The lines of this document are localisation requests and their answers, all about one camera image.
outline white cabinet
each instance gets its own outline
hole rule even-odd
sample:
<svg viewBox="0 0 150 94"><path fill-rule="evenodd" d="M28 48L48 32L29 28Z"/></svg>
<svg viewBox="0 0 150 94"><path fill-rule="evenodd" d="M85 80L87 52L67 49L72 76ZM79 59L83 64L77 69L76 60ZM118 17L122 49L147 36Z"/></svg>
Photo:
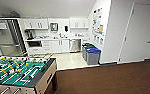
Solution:
<svg viewBox="0 0 150 94"><path fill-rule="evenodd" d="M32 21L31 19L23 19L24 25L26 29L32 29Z"/></svg>
<svg viewBox="0 0 150 94"><path fill-rule="evenodd" d="M61 49L62 49L62 53L70 52L70 50L69 50L69 40L61 40Z"/></svg>
<svg viewBox="0 0 150 94"><path fill-rule="evenodd" d="M88 19L70 18L70 28L88 28Z"/></svg>
<svg viewBox="0 0 150 94"><path fill-rule="evenodd" d="M52 52L53 53L61 53L61 42L60 40L54 40L52 42Z"/></svg>
<svg viewBox="0 0 150 94"><path fill-rule="evenodd" d="M52 42L53 53L64 53L70 52L69 50L69 40L54 40Z"/></svg>
<svg viewBox="0 0 150 94"><path fill-rule="evenodd" d="M44 54L52 53L51 41L41 41L41 42L42 42L42 48L43 48Z"/></svg>
<svg viewBox="0 0 150 94"><path fill-rule="evenodd" d="M47 19L23 19L26 29L48 29Z"/></svg>
<svg viewBox="0 0 150 94"><path fill-rule="evenodd" d="M33 55L33 54L44 54L44 50L42 47L28 47L27 48L28 54Z"/></svg>

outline tile floor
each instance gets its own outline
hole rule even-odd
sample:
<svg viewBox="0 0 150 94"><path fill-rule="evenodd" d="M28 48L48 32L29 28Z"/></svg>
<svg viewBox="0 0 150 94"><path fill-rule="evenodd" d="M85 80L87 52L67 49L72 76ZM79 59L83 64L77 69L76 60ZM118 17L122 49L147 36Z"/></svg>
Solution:
<svg viewBox="0 0 150 94"><path fill-rule="evenodd" d="M99 65L87 65L87 62L83 59L81 52L53 54L52 57L56 58L57 70L99 66Z"/></svg>

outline blue recycling bin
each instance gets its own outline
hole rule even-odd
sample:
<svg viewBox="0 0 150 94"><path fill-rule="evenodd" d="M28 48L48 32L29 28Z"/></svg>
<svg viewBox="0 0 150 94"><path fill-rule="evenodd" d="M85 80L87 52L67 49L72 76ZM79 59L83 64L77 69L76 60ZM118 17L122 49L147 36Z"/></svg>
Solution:
<svg viewBox="0 0 150 94"><path fill-rule="evenodd" d="M89 48L87 51L87 64L96 65L99 63L101 50L98 48Z"/></svg>

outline drawer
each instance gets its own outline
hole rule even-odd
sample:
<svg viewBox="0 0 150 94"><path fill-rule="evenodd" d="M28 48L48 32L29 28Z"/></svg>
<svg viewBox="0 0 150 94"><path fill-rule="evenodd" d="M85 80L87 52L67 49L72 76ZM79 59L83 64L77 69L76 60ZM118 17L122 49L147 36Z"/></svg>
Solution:
<svg viewBox="0 0 150 94"><path fill-rule="evenodd" d="M43 54L43 49L42 48L28 48L27 51L28 51L29 55L32 55L32 54Z"/></svg>
<svg viewBox="0 0 150 94"><path fill-rule="evenodd" d="M50 41L42 41L43 44L49 44Z"/></svg>
<svg viewBox="0 0 150 94"><path fill-rule="evenodd" d="M42 47L51 47L50 41L42 41Z"/></svg>
<svg viewBox="0 0 150 94"><path fill-rule="evenodd" d="M44 52L44 54L52 53L52 49L50 47L45 47L45 48L43 48L43 52Z"/></svg>
<svg viewBox="0 0 150 94"><path fill-rule="evenodd" d="M82 39L82 41L84 41L84 42L85 42L85 41L90 41L90 39L89 39L89 38L87 38L87 39Z"/></svg>
<svg viewBox="0 0 150 94"><path fill-rule="evenodd" d="M42 47L50 47L50 44L43 44Z"/></svg>

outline trash can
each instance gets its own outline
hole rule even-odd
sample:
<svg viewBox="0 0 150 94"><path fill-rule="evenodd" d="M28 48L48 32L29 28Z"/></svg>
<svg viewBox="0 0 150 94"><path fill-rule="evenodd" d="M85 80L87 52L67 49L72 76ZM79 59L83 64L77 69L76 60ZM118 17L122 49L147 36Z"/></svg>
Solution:
<svg viewBox="0 0 150 94"><path fill-rule="evenodd" d="M101 50L97 48L89 48L87 51L87 64L96 65L99 62Z"/></svg>
<svg viewBox="0 0 150 94"><path fill-rule="evenodd" d="M82 55L83 55L83 58L85 61L87 61L87 49L89 48L96 48L94 45L90 44L90 45L86 45L86 46L83 46L82 48Z"/></svg>
<svg viewBox="0 0 150 94"><path fill-rule="evenodd" d="M92 45L92 44L90 44L90 43L83 43L83 44L82 44L82 56L83 56L83 58L86 57L86 55L84 56L84 54L86 54L86 53L85 53L85 52L86 52L86 51L85 51L86 49L85 49L84 47L86 47L86 46L88 46L88 45Z"/></svg>

